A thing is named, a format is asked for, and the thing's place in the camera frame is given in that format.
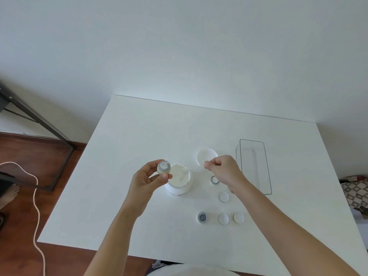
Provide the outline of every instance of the foot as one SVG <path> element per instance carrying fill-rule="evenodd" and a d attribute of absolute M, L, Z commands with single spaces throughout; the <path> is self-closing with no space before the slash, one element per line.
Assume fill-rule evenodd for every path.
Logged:
<path fill-rule="evenodd" d="M 16 195 L 19 193 L 20 188 L 18 185 L 13 184 L 1 197 L 0 197 L 0 209 L 10 203 Z"/>

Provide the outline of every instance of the person's left hand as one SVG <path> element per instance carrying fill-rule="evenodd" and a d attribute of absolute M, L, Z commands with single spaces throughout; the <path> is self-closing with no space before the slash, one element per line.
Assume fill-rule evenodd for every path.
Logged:
<path fill-rule="evenodd" d="M 128 194 L 122 204 L 122 208 L 127 209 L 135 218 L 142 215 L 154 190 L 166 184 L 171 179 L 172 174 L 155 175 L 150 177 L 157 171 L 157 165 L 163 160 L 155 160 L 146 163 L 138 170 L 132 178 Z"/>

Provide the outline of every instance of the forearm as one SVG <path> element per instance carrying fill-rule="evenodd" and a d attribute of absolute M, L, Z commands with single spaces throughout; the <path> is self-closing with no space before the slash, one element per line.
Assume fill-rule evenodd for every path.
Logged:
<path fill-rule="evenodd" d="M 136 217 L 122 206 L 84 276 L 123 274 L 135 221 Z"/>
<path fill-rule="evenodd" d="M 245 178 L 237 185 L 234 193 L 292 276 L 358 275 Z"/>

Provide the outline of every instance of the white powder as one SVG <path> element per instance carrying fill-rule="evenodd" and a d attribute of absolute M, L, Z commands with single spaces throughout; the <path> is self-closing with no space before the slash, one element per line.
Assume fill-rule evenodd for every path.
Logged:
<path fill-rule="evenodd" d="M 170 174 L 172 174 L 172 179 L 170 179 L 170 184 L 175 187 L 182 187 L 189 181 L 189 170 L 179 164 L 175 164 L 171 167 Z"/>

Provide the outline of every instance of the wooden floor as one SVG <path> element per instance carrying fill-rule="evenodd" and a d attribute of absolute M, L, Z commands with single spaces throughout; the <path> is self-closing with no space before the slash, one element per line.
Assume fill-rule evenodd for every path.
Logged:
<path fill-rule="evenodd" d="M 36 175 L 40 185 L 48 185 L 62 164 L 68 148 L 54 140 L 14 137 L 0 133 L 0 163 L 17 162 L 26 171 Z M 85 144 L 78 144 L 78 147 L 54 192 L 37 191 L 36 204 L 41 212 L 37 237 L 82 155 Z M 34 180 L 13 164 L 1 166 L 0 171 L 12 174 L 20 180 Z M 8 215 L 0 232 L 0 276 L 42 276 L 42 258 L 32 243 L 37 224 L 37 212 L 32 203 L 33 191 L 21 187 L 16 198 L 0 210 Z M 85 249 L 43 243 L 38 245 L 46 256 L 47 276 L 82 276 L 95 254 L 95 251 Z M 153 260 L 128 256 L 124 276 L 143 276 L 152 262 Z"/>

